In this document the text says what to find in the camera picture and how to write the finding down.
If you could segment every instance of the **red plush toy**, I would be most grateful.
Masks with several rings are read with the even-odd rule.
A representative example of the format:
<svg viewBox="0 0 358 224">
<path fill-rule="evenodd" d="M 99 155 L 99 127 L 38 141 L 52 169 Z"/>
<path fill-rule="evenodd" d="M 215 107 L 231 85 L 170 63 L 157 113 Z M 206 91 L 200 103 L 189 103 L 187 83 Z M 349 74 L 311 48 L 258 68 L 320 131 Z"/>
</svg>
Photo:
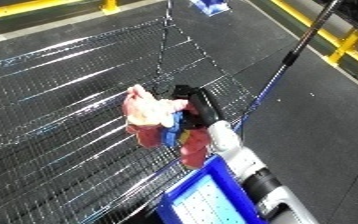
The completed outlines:
<svg viewBox="0 0 358 224">
<path fill-rule="evenodd" d="M 197 111 L 187 100 L 157 100 L 142 86 L 128 88 L 128 95 L 122 105 L 127 119 L 127 132 L 136 134 L 138 142 L 145 148 L 161 145 L 162 128 L 174 125 L 173 113 L 189 110 Z M 206 129 L 196 129 L 186 132 L 181 138 L 182 163 L 189 168 L 202 167 L 210 143 Z"/>
</svg>

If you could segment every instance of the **shopping cart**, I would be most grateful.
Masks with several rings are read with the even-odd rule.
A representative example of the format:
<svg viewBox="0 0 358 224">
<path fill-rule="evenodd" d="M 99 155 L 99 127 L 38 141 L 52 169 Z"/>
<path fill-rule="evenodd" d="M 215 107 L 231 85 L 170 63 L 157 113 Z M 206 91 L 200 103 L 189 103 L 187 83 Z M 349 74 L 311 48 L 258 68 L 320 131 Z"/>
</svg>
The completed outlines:
<svg viewBox="0 0 358 224">
<path fill-rule="evenodd" d="M 175 25 L 168 2 L 162 19 L 0 61 L 0 223 L 93 223 L 102 217 L 122 223 L 140 209 L 158 207 L 178 181 L 197 171 L 178 162 L 177 149 L 145 150 L 125 132 L 125 90 L 141 83 L 167 97 L 176 84 L 204 87 L 223 108 L 225 124 L 239 130 L 307 44 L 301 41 L 254 96 Z M 307 38 L 340 2 L 326 7 Z M 244 157 L 215 152 L 244 189 L 261 184 L 258 177 L 249 182 L 253 173 L 276 180 L 249 149 L 240 153 L 255 163 L 246 175 L 235 168 Z M 314 223 L 288 188 L 274 186 L 258 201 L 250 197 L 258 217 L 292 212 L 301 223 Z"/>
</svg>

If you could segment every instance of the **blue object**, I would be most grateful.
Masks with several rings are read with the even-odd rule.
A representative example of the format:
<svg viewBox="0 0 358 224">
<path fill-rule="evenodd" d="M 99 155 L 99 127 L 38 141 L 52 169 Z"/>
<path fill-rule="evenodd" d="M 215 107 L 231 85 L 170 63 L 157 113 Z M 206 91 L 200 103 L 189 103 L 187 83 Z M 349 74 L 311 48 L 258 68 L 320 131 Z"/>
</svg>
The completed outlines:
<svg viewBox="0 0 358 224">
<path fill-rule="evenodd" d="M 190 1 L 193 2 L 202 12 L 204 12 L 208 16 L 213 16 L 230 9 L 224 0 L 190 0 Z"/>
<path fill-rule="evenodd" d="M 180 121 L 183 119 L 183 112 L 175 112 L 173 114 L 173 117 L 173 126 L 171 128 L 163 128 L 161 131 L 161 142 L 168 147 L 176 146 L 176 140 L 182 134 L 182 129 L 180 128 Z"/>
<path fill-rule="evenodd" d="M 224 160 L 213 156 L 163 195 L 157 212 L 165 224 L 266 224 L 235 182 Z"/>
</svg>

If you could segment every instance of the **yellow line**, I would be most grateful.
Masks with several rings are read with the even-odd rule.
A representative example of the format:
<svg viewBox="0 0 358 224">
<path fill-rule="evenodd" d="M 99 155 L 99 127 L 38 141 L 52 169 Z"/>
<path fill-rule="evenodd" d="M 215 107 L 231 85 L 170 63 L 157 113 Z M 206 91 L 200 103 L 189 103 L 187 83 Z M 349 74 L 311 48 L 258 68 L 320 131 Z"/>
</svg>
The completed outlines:
<svg viewBox="0 0 358 224">
<path fill-rule="evenodd" d="M 298 10 L 296 10 L 294 7 L 290 6 L 283 0 L 271 0 L 271 1 L 274 4 L 276 4 L 278 7 L 280 7 L 284 11 L 286 11 L 288 14 L 293 16 L 295 19 L 300 21 L 302 24 L 304 24 L 308 27 L 310 27 L 312 25 L 313 21 L 311 19 L 309 19 L 308 17 L 306 17 L 305 15 L 300 13 Z M 334 36 L 333 34 L 331 34 L 330 32 L 328 32 L 325 29 L 320 29 L 319 34 L 324 39 L 326 39 L 328 42 L 330 42 L 332 45 L 334 45 L 336 48 L 341 47 L 341 44 L 343 43 L 341 39 L 337 38 L 336 36 Z M 358 51 L 357 50 L 346 51 L 346 53 L 358 61 Z"/>
<path fill-rule="evenodd" d="M 272 0 L 272 2 L 290 15 L 292 15 L 295 19 L 299 20 L 304 25 L 308 27 L 312 25 L 313 21 L 311 19 L 300 13 L 298 10 L 296 10 L 289 4 L 285 3 L 283 0 Z M 328 40 L 331 44 L 333 44 L 335 47 L 338 47 L 341 42 L 336 36 L 332 35 L 325 29 L 320 29 L 319 34 L 324 37 L 324 39 Z"/>
<path fill-rule="evenodd" d="M 37 0 L 0 7 L 0 17 L 30 12 L 38 9 L 79 2 L 82 0 Z"/>
</svg>

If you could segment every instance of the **metal pole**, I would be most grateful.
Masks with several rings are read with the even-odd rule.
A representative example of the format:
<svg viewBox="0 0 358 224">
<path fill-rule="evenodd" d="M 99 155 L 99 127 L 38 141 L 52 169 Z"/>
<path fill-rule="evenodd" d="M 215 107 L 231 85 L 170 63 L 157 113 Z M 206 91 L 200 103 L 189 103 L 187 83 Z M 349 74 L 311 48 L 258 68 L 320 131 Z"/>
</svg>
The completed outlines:
<svg viewBox="0 0 358 224">
<path fill-rule="evenodd" d="M 344 0 L 333 0 L 327 4 L 324 9 L 317 16 L 310 28 L 300 38 L 298 44 L 290 51 L 282 61 L 281 66 L 272 76 L 269 82 L 263 87 L 259 95 L 248 106 L 244 115 L 240 118 L 234 127 L 235 131 L 238 131 L 241 126 L 248 120 L 249 116 L 254 112 L 265 99 L 266 95 L 272 90 L 274 85 L 280 80 L 289 67 L 296 61 L 303 49 L 309 44 L 312 38 L 317 34 L 319 29 L 324 25 L 328 18 L 335 12 L 335 10 L 342 4 Z"/>
</svg>

